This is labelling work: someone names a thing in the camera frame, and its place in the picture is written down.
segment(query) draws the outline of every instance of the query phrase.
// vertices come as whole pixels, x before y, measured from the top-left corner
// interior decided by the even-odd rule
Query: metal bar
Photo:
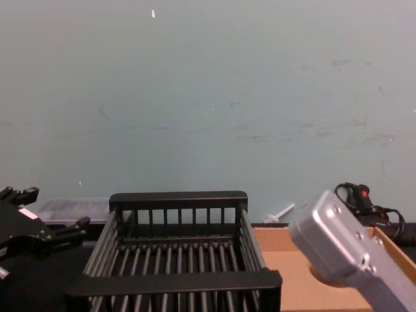
[[[150,237],[153,237],[153,210],[149,209],[149,230]]]
[[[168,248],[168,255],[166,256],[166,268],[164,270],[165,274],[170,274],[170,261],[172,258],[172,248]],[[161,311],[166,312],[166,309],[168,308],[168,294],[164,294],[162,298],[162,307]]]
[[[244,261],[244,264],[246,266],[246,270],[248,271],[254,271],[254,267],[253,264],[250,262],[247,254],[246,254],[246,250],[242,247],[243,242],[242,242],[242,237],[240,237],[240,250],[241,250],[241,255],[242,255],[242,259]],[[252,291],[252,296],[253,296],[253,302],[254,302],[254,306],[255,306],[255,310],[258,311],[259,310],[259,292],[258,291]]]
[[[211,234],[210,232],[211,227],[211,208],[207,208],[207,235]]]
[[[227,266],[226,266],[226,257],[224,255],[224,246],[220,245],[220,260],[221,260],[221,267],[223,272],[227,272]],[[234,312],[234,304],[233,304],[233,297],[231,295],[231,292],[228,291],[226,293],[227,298],[227,306],[229,312]]]
[[[244,268],[247,271],[254,271],[254,267],[252,266],[251,262],[248,260],[248,256],[246,254],[246,250],[242,247],[242,238],[240,237],[240,251],[242,255],[242,260],[244,262]]]
[[[112,255],[114,255],[116,253],[117,250],[117,243],[116,243],[116,231],[114,231],[113,236],[111,237],[111,239],[108,241],[107,245],[105,245],[104,247],[104,251],[103,253],[101,253],[100,255],[100,260],[99,262],[96,263],[96,266],[92,268],[91,271],[91,276],[101,276],[102,273],[106,273],[106,264],[108,265],[109,261],[105,261],[106,259],[112,259],[110,258]],[[99,309],[99,307],[101,306],[101,302],[103,300],[102,297],[93,297],[90,298],[91,303],[92,303],[92,311],[96,311]]]
[[[177,210],[177,223],[179,225],[179,237],[182,236],[182,209]]]
[[[257,260],[259,261],[260,267],[265,268],[266,267],[265,260],[263,259],[263,256],[261,255],[261,251],[259,249],[259,246],[256,244],[257,241],[255,239],[253,228],[250,225],[250,221],[248,219],[247,211],[245,209],[243,209],[241,211],[241,223],[242,223],[242,227],[247,232],[246,234],[248,234],[248,240],[249,240],[250,244],[252,245],[253,251],[255,253],[255,256],[256,256]]]
[[[210,263],[210,265],[211,265],[211,272],[215,273],[214,247],[213,247],[212,245],[210,245],[210,246],[208,247],[208,251],[209,251],[209,263]],[[217,294],[217,292],[215,291],[215,292],[214,292],[214,308],[215,308],[215,311],[217,311],[217,310],[216,310],[216,309],[217,309],[217,308],[216,308],[217,297],[218,297],[218,294]]]
[[[241,248],[244,249],[244,251],[246,252],[247,258],[248,258],[248,260],[250,262],[250,265],[252,266],[253,270],[260,270],[260,265],[257,262],[254,251],[251,250],[247,246],[244,236],[240,236],[240,245],[241,245]]]
[[[105,255],[107,255],[107,252],[109,252],[109,250],[111,249],[111,247],[112,247],[111,244],[116,240],[117,231],[115,229],[116,229],[116,226],[114,226],[113,231],[111,233],[109,233],[109,236],[105,237],[105,243],[103,243],[101,245],[101,250],[97,255],[97,259],[96,259],[94,265],[88,270],[87,275],[95,276],[95,274],[97,274],[98,268],[105,261],[105,259],[106,259]]]
[[[176,273],[182,273],[182,246],[177,249]],[[177,294],[177,310],[181,311],[181,294]]]
[[[146,275],[148,272],[150,252],[151,252],[150,247],[148,247],[148,249],[146,250],[146,258],[144,260],[142,275]],[[140,310],[140,306],[142,304],[142,297],[143,296],[141,294],[137,296],[136,304],[135,304],[135,312],[139,312]]]
[[[192,248],[192,245],[189,245],[188,249],[188,273],[194,272],[194,250]],[[194,312],[194,305],[195,305],[195,297],[194,293],[190,292],[188,295],[188,312]]]
[[[161,266],[161,254],[162,254],[162,248],[158,247],[156,252],[156,260],[155,260],[155,270],[153,271],[154,275],[159,274],[159,268]],[[156,311],[156,300],[155,296],[151,296],[150,304],[148,307],[148,312],[151,312],[152,310]]]
[[[134,219],[135,219],[135,237],[138,237],[138,211],[135,209],[133,210],[133,215],[134,215]]]
[[[218,291],[250,291],[275,289],[281,285],[278,271],[188,273],[145,276],[113,276],[111,278],[81,275],[65,288],[67,297],[125,296],[130,294],[175,294]]]
[[[203,273],[205,271],[205,265],[203,263],[203,248],[202,246],[199,247],[199,258],[200,258],[200,272]],[[207,293],[201,292],[201,305],[202,305],[202,312],[208,312],[208,303],[207,303]]]
[[[237,257],[235,257],[235,252],[234,252],[233,245],[229,246],[229,253],[231,255],[231,262],[233,264],[233,270],[238,271],[239,266],[237,264]],[[244,312],[248,312],[247,301],[246,301],[246,297],[245,297],[244,293],[242,291],[240,291],[240,292],[238,292],[237,296],[238,296],[238,302],[239,302],[238,311],[243,310]]]
[[[226,214],[226,209],[221,208],[221,235],[224,234],[225,214]]]
[[[196,235],[196,209],[192,209],[192,224],[194,225],[194,235]]]
[[[125,264],[126,264],[126,262],[127,262],[127,258],[129,257],[129,254],[130,254],[130,248],[128,248],[128,249],[125,251],[125,253],[124,253],[124,258],[123,258],[122,266],[120,267],[120,269],[119,269],[119,271],[118,271],[118,275],[119,275],[119,276],[123,276],[124,269],[125,269]],[[114,301],[116,301],[116,297],[115,297],[115,296],[113,296],[113,297],[111,298],[111,306],[113,306],[113,305],[114,305]]]
[[[222,235],[219,236],[210,236],[210,237],[154,237],[154,238],[143,238],[143,239],[133,239],[126,238],[123,240],[124,244],[191,244],[198,243],[202,244],[205,242],[228,242],[235,238],[234,235]]]
[[[115,249],[115,252],[114,252],[114,254],[112,253],[111,255],[110,255],[110,258],[109,259],[112,259],[111,260],[111,262],[110,261],[108,261],[108,263],[109,263],[109,266],[104,270],[104,272],[103,272],[103,275],[104,276],[111,276],[111,274],[112,274],[112,270],[114,269],[114,266],[116,265],[116,260],[117,260],[117,257],[118,257],[118,254],[120,253],[120,251],[118,250],[118,248],[116,248]],[[91,306],[92,306],[92,308],[91,308],[91,312],[96,312],[96,311],[99,311],[100,310],[100,307],[101,307],[101,304],[102,304],[102,302],[103,302],[103,297],[94,297],[93,299],[92,299],[92,304],[91,304]]]
[[[137,248],[136,249],[136,254],[135,254],[135,259],[133,260],[133,266],[131,267],[131,271],[130,271],[131,276],[135,275],[139,255],[140,255],[140,248]],[[134,310],[134,300],[135,300],[134,296],[124,296],[122,308],[121,308],[120,311],[125,312],[127,307],[129,307],[130,311],[133,311]]]
[[[116,227],[115,215],[115,211],[113,211],[110,214],[109,219],[103,228],[102,234],[99,236],[97,244],[95,245],[95,248],[91,253],[90,259],[88,260],[85,266],[84,274],[89,275],[91,273],[92,267],[96,264],[96,261],[98,260],[98,253],[103,250],[103,245],[105,242],[108,241],[108,237],[111,235],[111,233],[114,233],[114,229]]]
[[[168,236],[167,231],[166,231],[167,227],[168,227],[168,210],[163,209],[163,228],[164,228],[165,236]]]

